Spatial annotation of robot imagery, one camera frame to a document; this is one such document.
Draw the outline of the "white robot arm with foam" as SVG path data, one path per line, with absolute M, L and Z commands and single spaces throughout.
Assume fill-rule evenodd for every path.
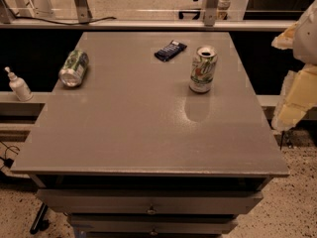
M 301 63 L 301 67 L 286 74 L 273 111 L 271 126 L 282 132 L 295 127 L 317 105 L 317 0 L 271 45 L 292 50 L 293 57 Z

